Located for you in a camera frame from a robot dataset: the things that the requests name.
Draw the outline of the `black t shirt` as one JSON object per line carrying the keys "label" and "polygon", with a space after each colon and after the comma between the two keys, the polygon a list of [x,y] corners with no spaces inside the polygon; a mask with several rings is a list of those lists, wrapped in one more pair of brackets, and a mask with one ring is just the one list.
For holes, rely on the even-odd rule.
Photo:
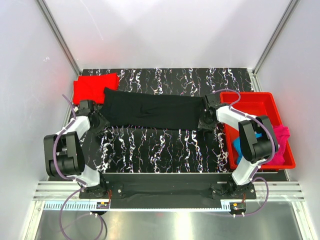
{"label": "black t shirt", "polygon": [[203,108],[200,97],[154,95],[105,88],[100,113],[111,126],[196,130]]}

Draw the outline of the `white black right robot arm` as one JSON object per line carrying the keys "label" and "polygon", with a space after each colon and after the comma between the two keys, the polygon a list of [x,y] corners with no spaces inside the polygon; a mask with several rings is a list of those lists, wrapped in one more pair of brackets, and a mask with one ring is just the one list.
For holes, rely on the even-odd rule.
{"label": "white black right robot arm", "polygon": [[241,99],[241,95],[237,95],[238,99],[231,104],[221,103],[214,93],[205,95],[198,122],[199,131],[210,131],[217,123],[223,123],[239,133],[242,158],[220,193],[235,199],[244,194],[255,173],[279,150],[269,117],[251,115],[234,108],[233,105]]}

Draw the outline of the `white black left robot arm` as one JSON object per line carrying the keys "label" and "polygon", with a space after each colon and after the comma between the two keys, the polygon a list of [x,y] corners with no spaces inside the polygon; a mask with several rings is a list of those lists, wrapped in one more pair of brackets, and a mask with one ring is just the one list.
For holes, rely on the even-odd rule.
{"label": "white black left robot arm", "polygon": [[109,122],[93,100],[81,100],[66,126],[43,139],[45,169],[50,177],[76,181],[97,198],[108,193],[103,175],[85,163],[80,139],[88,131],[99,134]]}

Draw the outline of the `blue t shirt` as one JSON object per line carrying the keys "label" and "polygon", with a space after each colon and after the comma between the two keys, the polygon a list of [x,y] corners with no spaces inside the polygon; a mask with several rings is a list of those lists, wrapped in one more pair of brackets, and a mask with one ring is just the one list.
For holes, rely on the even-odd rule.
{"label": "blue t shirt", "polygon": [[242,153],[242,150],[241,150],[241,141],[240,141],[240,138],[237,137],[234,141],[233,141],[233,147],[234,149],[236,150],[237,154],[238,154],[238,157],[236,159],[236,164],[238,165],[241,160],[242,160],[242,157],[243,157],[243,153]]}

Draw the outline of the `folded red t shirt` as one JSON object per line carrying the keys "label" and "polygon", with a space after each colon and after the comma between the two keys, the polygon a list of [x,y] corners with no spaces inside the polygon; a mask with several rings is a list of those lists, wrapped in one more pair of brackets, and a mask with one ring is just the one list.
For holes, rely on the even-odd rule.
{"label": "folded red t shirt", "polygon": [[103,104],[105,88],[117,90],[120,78],[116,73],[104,75],[79,76],[73,82],[73,103],[79,105],[80,101],[91,100],[96,104]]}

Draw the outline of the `red plastic bin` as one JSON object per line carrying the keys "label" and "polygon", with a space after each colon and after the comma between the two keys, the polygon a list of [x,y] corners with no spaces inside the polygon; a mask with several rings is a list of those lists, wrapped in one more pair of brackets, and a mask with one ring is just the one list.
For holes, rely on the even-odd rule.
{"label": "red plastic bin", "polygon": [[[241,92],[241,99],[233,107],[244,113],[255,116],[268,116],[272,126],[282,125],[282,120],[278,112],[273,95],[270,92]],[[239,137],[239,132],[229,125],[224,125],[226,146],[228,151],[228,163],[230,169],[236,169],[238,153],[233,146],[233,141]],[[281,164],[267,163],[261,166],[263,171],[278,171],[294,169],[296,162],[288,142],[283,146],[284,162]]]}

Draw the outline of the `pink t shirt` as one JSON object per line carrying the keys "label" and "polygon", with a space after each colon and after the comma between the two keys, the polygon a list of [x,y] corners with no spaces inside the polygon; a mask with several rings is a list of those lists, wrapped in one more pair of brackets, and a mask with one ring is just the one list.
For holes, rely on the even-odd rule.
{"label": "pink t shirt", "polygon": [[278,142],[278,152],[274,154],[273,159],[268,162],[267,166],[282,166],[285,163],[284,153],[286,150],[286,144],[291,136],[290,130],[287,126],[277,125],[273,127],[276,140]]}

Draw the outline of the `aluminium frame post right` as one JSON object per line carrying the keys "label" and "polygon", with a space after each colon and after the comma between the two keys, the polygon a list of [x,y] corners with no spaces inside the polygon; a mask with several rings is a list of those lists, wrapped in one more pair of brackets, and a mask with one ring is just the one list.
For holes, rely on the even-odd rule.
{"label": "aluminium frame post right", "polygon": [[274,45],[276,44],[278,38],[280,37],[282,31],[284,30],[285,26],[287,25],[289,19],[291,18],[292,14],[294,13],[296,7],[300,3],[300,0],[290,0],[287,7],[285,8],[280,20],[278,21],[273,33],[271,34],[270,39],[268,40],[261,56],[259,57],[257,63],[255,64],[254,68],[252,69],[252,73],[254,76],[258,75],[261,67],[263,66],[265,60],[267,59],[269,53],[273,49]]}

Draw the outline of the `aluminium frame post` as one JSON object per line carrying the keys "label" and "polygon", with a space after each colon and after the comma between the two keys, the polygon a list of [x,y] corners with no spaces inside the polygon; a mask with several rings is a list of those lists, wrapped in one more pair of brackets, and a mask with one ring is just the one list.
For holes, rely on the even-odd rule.
{"label": "aluminium frame post", "polygon": [[267,59],[269,53],[273,49],[274,45],[276,44],[278,38],[280,37],[282,31],[284,30],[285,26],[287,25],[289,19],[291,18],[292,14],[294,13],[296,7],[300,3],[300,0],[290,0],[287,7],[285,8],[280,20],[278,21],[273,33],[271,34],[270,39],[268,40],[261,56],[259,57],[257,63],[255,64],[254,68],[252,69],[252,73],[254,76],[258,75],[261,67],[263,66],[265,60]]}
{"label": "aluminium frame post", "polygon": [[44,16],[49,28],[51,29],[55,39],[57,40],[61,50],[63,51],[68,63],[70,64],[72,70],[77,76],[80,76],[82,70],[78,66],[75,58],[73,57],[70,48],[68,47],[58,24],[56,23],[53,14],[51,13],[49,6],[47,5],[45,0],[35,0],[37,6],[39,7],[42,15]]}

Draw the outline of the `aluminium frame post left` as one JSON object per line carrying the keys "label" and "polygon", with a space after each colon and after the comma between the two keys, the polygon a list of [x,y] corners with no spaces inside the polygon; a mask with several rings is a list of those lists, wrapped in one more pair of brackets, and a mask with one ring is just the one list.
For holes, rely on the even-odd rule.
{"label": "aluminium frame post left", "polygon": [[78,66],[75,58],[73,57],[70,48],[68,47],[58,24],[56,23],[53,14],[51,13],[49,6],[47,5],[45,0],[35,0],[37,6],[39,7],[42,15],[44,16],[49,28],[51,29],[55,39],[57,40],[61,50],[63,51],[68,63],[70,64],[72,70],[77,76],[80,76],[82,70]]}

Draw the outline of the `aluminium front rail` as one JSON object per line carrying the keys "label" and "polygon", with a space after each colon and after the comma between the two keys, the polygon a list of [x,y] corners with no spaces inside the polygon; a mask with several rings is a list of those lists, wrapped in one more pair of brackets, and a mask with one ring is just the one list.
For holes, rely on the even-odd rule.
{"label": "aluminium front rail", "polygon": [[[32,200],[63,201],[79,189],[80,186],[72,181],[40,181],[37,184]],[[266,197],[270,202],[304,201],[301,187],[295,181],[270,181],[268,185],[262,181],[256,181],[245,194],[247,202],[262,202]]]}

